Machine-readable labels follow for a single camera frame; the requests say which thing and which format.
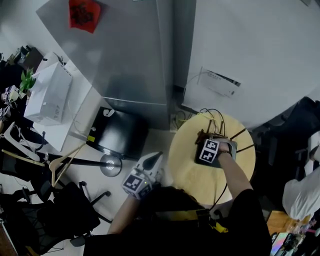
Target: black shirt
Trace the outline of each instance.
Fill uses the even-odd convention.
[[[195,210],[202,207],[181,190],[164,188],[141,202],[139,216],[122,234],[94,235],[85,242],[84,256],[107,254],[156,254],[161,252],[210,255],[269,256],[272,243],[260,203],[253,190],[241,192],[227,219],[218,220],[228,233],[202,230],[188,221],[155,221],[152,212]]]

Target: hand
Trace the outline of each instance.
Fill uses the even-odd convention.
[[[226,142],[220,142],[219,144],[219,151],[230,151],[229,145]]]

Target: wooden hanger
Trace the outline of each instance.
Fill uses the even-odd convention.
[[[61,176],[66,172],[66,170],[69,168],[72,160],[75,158],[75,156],[79,153],[79,151],[81,150],[81,148],[86,145],[86,143],[83,143],[81,146],[78,146],[76,149],[72,150],[70,153],[57,158],[53,161],[51,161],[51,163],[49,164],[49,169],[52,172],[52,177],[51,177],[51,185],[52,187],[55,187],[58,183],[58,180],[60,180]],[[61,162],[63,160],[65,160],[66,158],[68,158],[71,154],[74,154],[74,156],[70,159],[70,161],[67,163],[67,165],[63,168],[63,170],[61,171],[61,174],[59,175],[59,177],[56,179],[56,169],[58,168],[58,166],[61,164]]]
[[[9,156],[11,156],[11,157],[13,157],[13,158],[17,158],[17,159],[20,159],[20,160],[22,160],[22,161],[26,161],[26,162],[28,162],[28,163],[35,164],[35,165],[37,165],[37,166],[45,167],[45,164],[44,164],[44,163],[27,159],[27,158],[25,158],[25,157],[22,157],[22,156],[20,156],[20,155],[17,155],[17,154],[15,154],[15,153],[12,153],[12,152],[7,151],[7,150],[4,150],[4,149],[2,149],[1,151],[2,151],[3,153],[5,153],[5,154],[7,154],[7,155],[9,155]]]
[[[4,132],[4,138],[10,142],[12,145],[14,145],[18,150],[20,150],[21,152],[23,152],[24,154],[26,154],[28,157],[30,157],[32,160],[36,161],[36,162],[39,162],[40,161],[40,157],[28,150],[26,147],[24,147],[22,144],[20,144],[19,142],[17,142],[14,138],[12,138],[11,136],[11,131],[12,129],[14,128],[14,125],[15,125],[15,122],[12,122],[12,124],[9,126],[8,129],[6,129],[6,131]]]

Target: black chair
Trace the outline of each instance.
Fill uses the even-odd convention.
[[[259,134],[255,173],[251,180],[253,188],[266,195],[278,209],[282,209],[285,184],[305,177],[308,140],[320,131],[320,102],[304,97],[289,117],[281,115],[281,119],[283,123],[279,126],[263,125],[267,131]]]
[[[5,145],[6,150],[10,150],[15,154],[19,154],[19,151],[12,146],[10,143]],[[62,164],[61,167],[57,170],[56,178],[59,174],[59,171],[63,168],[65,164]],[[58,192],[59,189],[56,189],[51,186],[52,172],[49,170],[49,166],[45,165],[44,167],[29,163],[18,158],[12,157],[0,151],[0,173],[19,178],[26,182],[31,182],[31,185],[38,195],[38,197],[43,201],[47,201],[51,193]],[[64,187],[62,181],[59,180],[59,185]]]
[[[29,204],[16,201],[17,196],[14,195],[0,195],[3,208],[0,217],[14,244],[43,255],[66,239],[76,247],[82,246],[91,236],[91,231],[100,224],[99,218],[111,223],[93,208],[103,196],[110,195],[106,191],[89,202],[83,189],[73,182],[67,184],[53,202]]]

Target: desk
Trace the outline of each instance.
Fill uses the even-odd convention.
[[[73,79],[65,100],[61,124],[44,126],[33,123],[33,128],[35,128],[39,134],[42,134],[42,132],[45,131],[45,140],[59,152],[61,152],[63,148],[75,116],[78,114],[80,107],[92,87],[79,70],[68,68],[68,64],[66,65],[66,68],[73,75]]]
[[[268,218],[267,226],[270,236],[273,233],[291,233],[296,226],[304,226],[309,223],[311,216],[306,216],[303,220],[299,221],[290,218],[285,212],[273,210]]]
[[[221,117],[215,111],[212,112],[217,120],[218,131],[221,125]],[[226,185],[226,177],[221,168],[214,168],[196,164],[194,162],[197,145],[198,132],[207,130],[209,119],[199,114],[189,119],[175,134],[169,151],[168,166],[173,178],[173,184],[178,189],[185,190],[189,195],[204,205],[212,205],[223,192]],[[225,135],[230,138],[243,130],[245,127],[236,119],[223,114],[225,121]],[[210,132],[214,132],[214,125],[211,124]],[[237,149],[241,150],[253,144],[253,140],[246,130],[233,139],[237,142]],[[236,155],[237,164],[242,168],[248,180],[250,180],[256,163],[256,152],[254,147],[239,152]],[[231,194],[227,188],[219,203],[231,200]]]

